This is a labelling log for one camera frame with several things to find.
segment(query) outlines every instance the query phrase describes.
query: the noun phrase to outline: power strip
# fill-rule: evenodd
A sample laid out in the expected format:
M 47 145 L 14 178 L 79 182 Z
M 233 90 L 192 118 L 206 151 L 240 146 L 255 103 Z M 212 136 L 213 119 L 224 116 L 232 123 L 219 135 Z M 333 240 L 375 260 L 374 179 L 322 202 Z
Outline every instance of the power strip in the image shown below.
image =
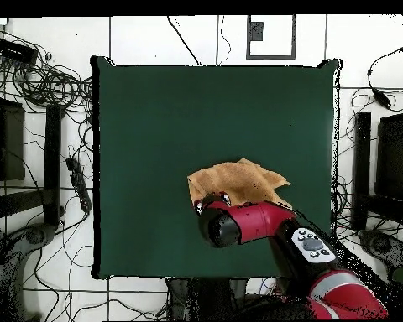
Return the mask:
M 79 162 L 71 157 L 65 160 L 67 168 L 71 172 L 71 184 L 75 188 L 75 192 L 81 202 L 82 211 L 89 213 L 92 210 L 92 203 L 88 190 L 86 189 L 84 174 L 82 173 Z

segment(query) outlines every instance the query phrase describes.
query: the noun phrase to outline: green tabletop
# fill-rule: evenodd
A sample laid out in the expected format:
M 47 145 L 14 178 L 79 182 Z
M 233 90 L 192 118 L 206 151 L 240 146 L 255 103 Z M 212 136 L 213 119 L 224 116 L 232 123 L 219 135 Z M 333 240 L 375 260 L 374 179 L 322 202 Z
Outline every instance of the green tabletop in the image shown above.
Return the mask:
M 328 231 L 337 67 L 114 66 L 97 58 L 100 278 L 282 275 L 265 239 L 225 249 L 202 240 L 186 177 L 247 158 L 286 177 L 291 186 L 277 189 L 280 197 Z

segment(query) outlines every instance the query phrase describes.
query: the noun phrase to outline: red robot arm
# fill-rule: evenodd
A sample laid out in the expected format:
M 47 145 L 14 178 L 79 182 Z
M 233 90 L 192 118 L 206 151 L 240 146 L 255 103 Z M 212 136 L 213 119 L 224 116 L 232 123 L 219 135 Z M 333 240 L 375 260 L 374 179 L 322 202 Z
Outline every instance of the red robot arm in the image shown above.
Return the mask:
M 199 227 L 214 247 L 244 244 L 268 237 L 288 264 L 291 278 L 285 295 L 306 297 L 317 319 L 377 319 L 388 315 L 356 275 L 341 267 L 335 251 L 295 213 L 263 201 L 231 206 L 225 193 L 196 201 Z

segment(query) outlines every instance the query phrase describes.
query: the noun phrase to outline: brown cloth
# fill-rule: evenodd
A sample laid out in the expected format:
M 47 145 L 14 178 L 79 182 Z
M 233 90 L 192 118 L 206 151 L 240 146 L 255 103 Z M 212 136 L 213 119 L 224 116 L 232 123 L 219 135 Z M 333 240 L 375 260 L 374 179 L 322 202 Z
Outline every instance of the brown cloth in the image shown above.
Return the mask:
M 276 188 L 290 183 L 283 176 L 245 158 L 237 163 L 226 162 L 201 169 L 188 177 L 188 185 L 193 203 L 207 194 L 224 191 L 232 205 L 267 200 L 291 208 L 290 204 L 275 193 Z

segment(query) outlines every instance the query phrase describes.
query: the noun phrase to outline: power adapter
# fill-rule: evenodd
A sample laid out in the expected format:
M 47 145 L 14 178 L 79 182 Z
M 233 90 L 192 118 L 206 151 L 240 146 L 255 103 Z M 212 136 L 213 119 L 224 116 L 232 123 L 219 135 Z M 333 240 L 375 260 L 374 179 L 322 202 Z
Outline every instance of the power adapter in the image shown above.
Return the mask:
M 26 65 L 35 65 L 38 51 L 23 44 L 15 44 L 6 39 L 0 39 L 0 56 L 9 60 L 24 63 Z
M 391 101 L 390 101 L 390 99 L 388 98 L 388 96 L 384 93 L 384 92 L 382 92 L 382 91 L 380 91 L 380 90 L 378 90 L 378 89 L 374 89 L 374 88 L 372 88 L 372 92 L 373 92 L 373 98 L 382 106 L 382 107 L 384 107 L 385 109 L 390 109 L 390 106 L 391 106 Z

